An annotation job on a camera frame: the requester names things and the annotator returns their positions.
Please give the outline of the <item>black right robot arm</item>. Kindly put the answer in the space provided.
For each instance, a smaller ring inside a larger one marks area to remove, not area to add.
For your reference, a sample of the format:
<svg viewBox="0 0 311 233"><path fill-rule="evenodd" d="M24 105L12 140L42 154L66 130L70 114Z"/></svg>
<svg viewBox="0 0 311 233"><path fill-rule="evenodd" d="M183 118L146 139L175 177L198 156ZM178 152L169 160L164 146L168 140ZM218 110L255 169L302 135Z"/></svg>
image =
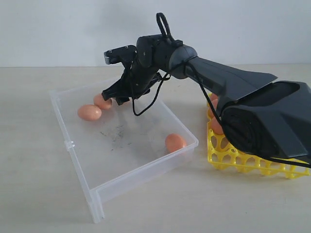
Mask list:
<svg viewBox="0 0 311 233"><path fill-rule="evenodd" d="M104 53L107 64L124 72L104 99L123 104L150 91L159 70L190 78L218 97L216 115L228 141L258 157L311 161L311 89L304 82L279 81L200 58L194 48L162 35L142 36L136 45Z"/></svg>

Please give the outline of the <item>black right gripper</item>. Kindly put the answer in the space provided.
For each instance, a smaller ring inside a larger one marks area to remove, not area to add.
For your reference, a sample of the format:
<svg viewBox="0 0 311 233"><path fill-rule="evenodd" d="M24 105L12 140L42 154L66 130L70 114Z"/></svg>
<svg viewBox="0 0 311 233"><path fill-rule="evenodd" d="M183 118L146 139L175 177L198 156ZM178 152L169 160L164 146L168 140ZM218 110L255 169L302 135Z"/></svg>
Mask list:
<svg viewBox="0 0 311 233"><path fill-rule="evenodd" d="M102 91L105 101L114 99L118 105L123 105L130 99L138 99L150 92L150 88L160 79L158 67L143 67L135 59L125 66L123 74L117 82Z"/></svg>

